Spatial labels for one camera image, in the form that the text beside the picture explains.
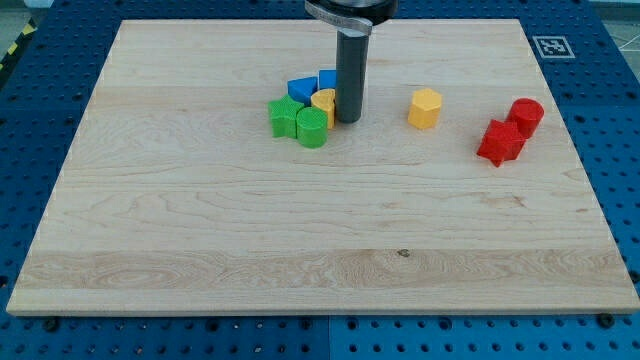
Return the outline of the black robot arm flange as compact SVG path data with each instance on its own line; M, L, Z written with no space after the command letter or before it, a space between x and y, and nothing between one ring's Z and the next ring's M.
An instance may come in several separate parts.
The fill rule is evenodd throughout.
M369 36L375 26L391 19L398 0L305 0L313 18L352 36Z

